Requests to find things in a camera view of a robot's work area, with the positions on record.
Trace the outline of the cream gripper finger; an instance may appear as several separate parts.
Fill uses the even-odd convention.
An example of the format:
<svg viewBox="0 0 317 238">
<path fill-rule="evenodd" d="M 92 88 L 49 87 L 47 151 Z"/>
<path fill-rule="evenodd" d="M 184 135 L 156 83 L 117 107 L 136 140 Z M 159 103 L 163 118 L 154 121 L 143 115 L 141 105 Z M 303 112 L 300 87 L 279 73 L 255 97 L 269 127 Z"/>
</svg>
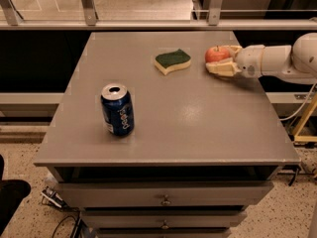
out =
<svg viewBox="0 0 317 238">
<path fill-rule="evenodd" d="M 233 77 L 242 72 L 233 58 L 207 62 L 206 68 L 210 73 L 221 77 Z"/>
<path fill-rule="evenodd" d="M 225 54 L 228 58 L 234 58 L 243 48 L 241 46 L 223 46 Z"/>
</svg>

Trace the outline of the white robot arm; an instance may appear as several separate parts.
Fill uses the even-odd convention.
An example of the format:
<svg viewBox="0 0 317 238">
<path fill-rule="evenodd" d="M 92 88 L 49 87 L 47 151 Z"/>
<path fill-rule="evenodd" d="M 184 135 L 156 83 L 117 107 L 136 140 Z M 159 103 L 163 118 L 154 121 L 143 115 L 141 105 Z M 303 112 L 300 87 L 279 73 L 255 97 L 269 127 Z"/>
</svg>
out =
<svg viewBox="0 0 317 238">
<path fill-rule="evenodd" d="M 207 70 L 218 77 L 260 78 L 273 76 L 297 84 L 317 81 L 317 34 L 299 37 L 284 46 L 224 46 L 229 56 L 206 62 Z"/>
</svg>

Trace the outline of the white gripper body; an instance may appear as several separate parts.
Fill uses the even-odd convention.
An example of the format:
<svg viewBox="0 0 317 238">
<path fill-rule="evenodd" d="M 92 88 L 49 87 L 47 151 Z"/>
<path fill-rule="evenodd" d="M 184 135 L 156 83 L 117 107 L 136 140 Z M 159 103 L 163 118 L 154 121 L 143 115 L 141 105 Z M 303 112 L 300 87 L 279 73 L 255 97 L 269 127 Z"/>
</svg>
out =
<svg viewBox="0 0 317 238">
<path fill-rule="evenodd" d="M 242 48 L 236 55 L 235 62 L 240 75 L 245 78 L 259 78 L 262 75 L 262 56 L 264 45 L 254 45 Z"/>
</svg>

